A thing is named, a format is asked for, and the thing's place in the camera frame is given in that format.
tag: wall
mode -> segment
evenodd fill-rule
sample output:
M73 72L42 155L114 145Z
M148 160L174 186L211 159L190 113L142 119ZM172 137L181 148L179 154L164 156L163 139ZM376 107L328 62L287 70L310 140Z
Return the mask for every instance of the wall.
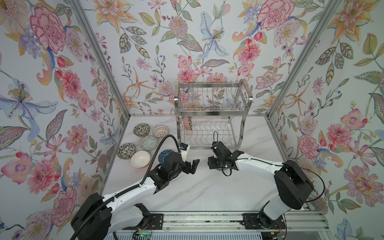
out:
M272 119L290 159L326 183L310 204L340 240L384 237L383 11L344 1ZM323 185L305 172L317 197Z
M127 119L83 33L65 0L0 0L0 239L69 239L104 185Z
M255 96L251 110L266 113L326 4L325 0L82 1L94 31L106 36L104 54L133 114L174 113L177 79L217 83L242 78ZM218 94L210 100L209 107L232 101L220 100ZM183 101L203 105L200 94L185 94Z

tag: leaf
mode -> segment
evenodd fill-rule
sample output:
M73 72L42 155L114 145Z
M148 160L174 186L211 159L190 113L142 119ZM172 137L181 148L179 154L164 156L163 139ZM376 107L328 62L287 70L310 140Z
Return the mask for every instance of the leaf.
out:
M365 39L364 45L362 47L362 52L365 55L371 55L375 52L377 47L377 38L375 35L368 33L367 38Z
M325 52L323 52L319 59L317 59L317 61L315 62L316 64L318 65L324 65L326 64L332 57L333 53L335 52L336 50L336 47L332 47L332 48L329 48L327 50L325 50Z
M357 203L355 203L354 201L352 201L350 199L342 199L339 201L339 203L341 205L343 205L343 207L345 207L348 210L353 210L353 209L361 207Z
M137 51L138 51L143 57L145 57L145 58L150 58L150 57L149 57L149 54L148 54L148 52L147 52L147 50L145 50L143 47L141 47L141 46L139 46L139 45L137 45L137 44L135 44L135 47L136 47Z
M203 66L208 66L208 67L214 68L214 67L223 65L224 63L229 63L229 62L226 60L211 59L211 60L207 61L206 63L204 63Z
M120 53L126 53L131 49L131 44L128 41L128 35L123 33L119 40Z
M262 91L262 92L257 93L257 94L256 94L256 98L259 98L259 97L263 96L263 95L266 94L266 93L271 93L271 90L266 89L266 90L264 90L264 91Z
M328 86L333 79L333 75L334 75L334 68L333 68L333 63L331 63L331 65L328 67L328 71L325 78Z
M200 44L197 41L192 41L192 42L180 41L177 44L184 46L186 49L188 49L190 51L195 51L195 52L202 52L203 51L202 47L200 46Z
M167 32L164 33L164 35L161 37L160 42L164 42L164 41L166 41L166 40L168 40L168 39L172 39L172 38L175 38L175 37L176 37L176 35L175 35L173 32L171 32L171 31L167 31Z
M65 9L67 7L64 5L64 4L61 4L59 3L57 6L56 6L56 10L55 10L55 13L57 15L63 15L65 13Z
M384 167L384 149L379 147L370 147L369 149L376 155L378 162Z
M310 22L309 22L308 24L310 24L310 23L313 22L313 21L318 20L318 19L320 18L320 16L322 15L322 13L323 13L323 12L319 12L319 13L315 14L315 16L313 16L313 17L311 18L311 20L310 20Z
M53 137L61 128L63 124L64 114L67 110L60 111L56 117L48 124L45 136L47 138L47 142Z
M181 14L183 15L183 17L189 21L192 21L192 18L191 18L191 15L189 14L189 12L187 11L182 11Z
M160 31L160 26L154 27L152 30L152 36L155 36L156 34L158 34L159 31Z
M354 65L358 67L362 67L362 66L368 65L373 60L374 60L373 58L364 58Z
M10 146L19 139L25 130L24 127L0 127L0 149Z
M335 67L337 69L343 69L344 66L344 58L340 53L335 54Z
M339 84L338 88L341 87L341 86L344 86L348 82L348 80L349 80L349 78L346 78L343 81L341 81L341 83Z
M384 97L378 93L370 93L375 100L375 112L384 124Z
M129 26L126 28L127 31L135 34L135 35L145 35L147 34L143 29L136 26Z
M152 94L153 94L153 92L152 93L148 93L147 95L145 95L145 100L150 99Z
M139 13L141 18L143 19L144 23L148 26L153 26L155 25L155 20L149 15L148 13Z
M337 202L337 206L339 207L339 209L343 212L345 212L345 214L347 214L347 210L345 210L344 206L341 205L341 203Z
M365 73L362 73L362 74L354 76L354 77L356 79L365 80L365 81L372 83L372 84L380 84L380 82L381 82L380 74L381 74L381 72L379 72L379 71L369 71L369 72L365 72Z

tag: dish rack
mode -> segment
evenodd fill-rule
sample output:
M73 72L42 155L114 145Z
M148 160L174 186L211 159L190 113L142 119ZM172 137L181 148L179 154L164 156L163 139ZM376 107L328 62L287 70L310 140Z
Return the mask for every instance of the dish rack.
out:
M218 141L225 146L240 148L253 101L246 79L234 83L180 83L176 80L174 100L179 144L184 142L191 149L210 149L217 133ZM234 116L242 116L238 141L232 126ZM183 119L188 117L190 128L185 128Z

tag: pink peony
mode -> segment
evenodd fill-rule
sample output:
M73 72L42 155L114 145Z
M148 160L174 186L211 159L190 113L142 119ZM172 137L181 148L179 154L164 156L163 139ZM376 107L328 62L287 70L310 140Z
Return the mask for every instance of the pink peony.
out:
M348 114L344 115L340 121L344 123L350 129L358 129L364 127L362 122L362 115L358 108L353 109Z
M180 70L177 76L179 77L179 80L183 83L192 83L192 80L195 77L195 73L190 68L183 68Z
M46 7L35 7L35 15L30 17L33 33L40 45L57 54L65 45L65 31L60 18Z
M319 155L317 149L319 145L316 143L316 139L310 135L304 134L299 138L300 150L309 159L314 159Z
M1 172L12 179L12 182L22 184L31 169L32 161L28 154L23 154L19 159L8 162L1 168Z
M79 96L81 83L77 73L74 74L72 71L65 71L61 77L61 85L65 95L70 99L76 99Z
M260 47L255 43L247 44L239 53L239 61L241 63L253 62L258 56L260 56Z
M186 57L182 55L179 56L179 63L178 63L179 68L187 68L191 65L191 63L192 63L192 59L190 57Z
M261 23L260 29L277 28L291 16L294 7L291 0L267 0L257 15L256 23Z
M369 168L366 165L363 167L354 166L352 172L345 169L344 178L349 181L347 184L347 195L356 197L359 203L362 203L364 197L365 204L374 207L377 202L383 203L384 185L380 182L375 182L378 179L376 174L369 174Z
M346 147L353 139L352 132L340 123L328 127L327 137L336 147Z
M96 85L97 87L97 100L103 103L103 106L106 107L108 104L108 84L107 81L104 79L103 83L98 83Z
M72 215L76 201L76 190L72 186L68 186L67 190L60 191L59 196L53 203L51 211L52 224L60 227Z
M28 178L30 192L38 194L41 190L44 192L53 182L55 177L55 164L49 160L43 159L37 162L31 170L31 177Z
M85 90L81 91L81 93L79 94L79 105L80 109L83 110L83 112L86 112L86 109L92 105Z
M279 81L282 77L282 74L275 74L272 71L267 71L266 73L264 73L263 76L259 76L256 78L256 89L267 88L273 85L275 82Z
M240 76L240 75L243 75L244 77L248 77L249 74L251 73L251 70L253 69L253 66L254 64L251 63L251 64L243 64L239 70L237 71L237 75Z
M67 134L69 137L64 138L63 141L66 142L68 150L72 149L72 154L78 154L80 148L88 146L87 129L83 128L82 124L77 127L72 126L72 131L68 131Z

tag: pink flower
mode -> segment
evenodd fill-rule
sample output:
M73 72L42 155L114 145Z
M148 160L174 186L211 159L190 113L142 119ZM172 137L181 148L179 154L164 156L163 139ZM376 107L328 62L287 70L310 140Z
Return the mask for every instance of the pink flower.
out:
M271 85L273 85L275 82L279 81L283 77L282 74L275 74L272 71L267 71L264 73L263 76L259 76L256 78L256 88L257 89L264 89Z
M327 137L336 147L346 147L352 141L352 132L342 124L331 124L328 127Z
M191 63L192 63L192 59L190 59L190 57L186 57L182 55L179 56L179 63L178 63L179 68L187 68L191 65Z
M31 170L31 177L28 177L30 192L38 194L44 192L53 182L55 177L55 164L49 160L43 159L37 162Z
M66 148L68 150L72 149L72 154L78 154L79 148L88 146L88 135L86 135L87 129L83 128L82 124L77 127L72 126L71 129L72 131L67 132L69 137L64 138L64 142L66 142Z
M239 70L237 71L238 76L240 76L242 74L244 77L248 77L249 74L251 73L251 70L253 69L253 66L254 66L253 63L251 63L251 64L249 64L249 63L243 64L239 68Z
M12 182L22 184L31 169L32 161L28 154L23 154L19 159L8 162L1 168L1 172L12 179Z
M358 129L364 127L362 122L362 115L358 108L353 109L348 114L344 115L340 121L350 129Z
M356 197L359 203L362 203L364 197L365 204L374 207L377 202L383 203L383 195L380 194L384 189L384 185L375 182L378 179L376 174L368 176L369 168L366 165L363 167L354 166L352 172L345 169L344 178L349 181L347 184L347 195Z
M188 32L187 22L180 16L176 16L169 21L170 30L178 37L184 36Z
M79 96L81 83L77 73L64 71L64 75L61 77L61 85L65 95L70 99L76 99Z
M300 28L300 22L296 19L290 19L278 27L275 31L275 37L273 39L273 45L280 46L290 41Z
M204 73L209 73L209 72L212 72L212 69L209 69L208 70L208 67L203 67L201 66L200 69L196 68L196 71L197 71L197 74L196 75L201 75L204 77Z
M317 127L317 120L313 118L306 117L300 122L301 131L307 135L313 135L315 129Z
M52 137L52 143L53 144L50 144L50 143L47 143L45 146L49 149L52 149L52 150L49 150L48 152L45 152L44 153L44 157L52 154L52 158L56 157L56 153L57 152L61 152L61 149L59 149L59 146L63 143L64 139L62 140L61 139L62 135L59 134L57 140L56 140L56 137L53 136Z
M52 224L60 227L65 223L73 213L76 197L76 190L72 186L68 186L67 190L59 192L51 211Z
M192 83L192 80L195 77L195 73L190 68L183 68L180 70L177 76L179 77L179 80L183 83Z
M239 53L239 61L241 63L253 62L258 56L260 56L261 50L259 48L259 45L257 45L256 43L245 45Z
M85 90L81 91L81 93L79 94L79 105L80 109L83 110L83 112L86 112L86 109L92 105Z
M104 36L99 37L99 33L95 33L95 36L96 36L96 39L99 43L107 43L107 42L104 42L104 40L105 40Z
M104 79L103 83L98 83L96 85L97 87L97 100L103 103L103 106L106 107L108 104L108 84L107 81Z
M65 45L65 31L60 18L46 7L35 7L35 15L30 17L33 33L40 45L57 54Z
M99 121L101 118L101 111L100 110L91 110L91 118L95 122Z
M294 7L291 0L267 0L257 15L256 23L261 23L260 29L277 28L291 16Z
M376 165L376 163L374 161L372 161L368 158L368 157L375 157L375 154L364 153L369 148L368 145L364 145L359 149L359 141L355 141L355 147L351 147L351 145L349 145L349 144L348 144L348 147L352 152L356 153L355 155L353 155L354 159L356 159L357 157L360 157L361 161L364 163L365 166L368 166L367 162L369 164L371 164L372 166Z
M153 6L153 7L151 7L151 9L154 9L155 7L160 9L160 5L162 6L162 5L167 3L167 2L164 2L164 1L161 1L161 0L151 0L151 1L152 2L148 3L149 6Z
M316 139L310 135L304 134L299 138L300 150L309 159L314 159L319 155L317 149L319 145L316 143Z

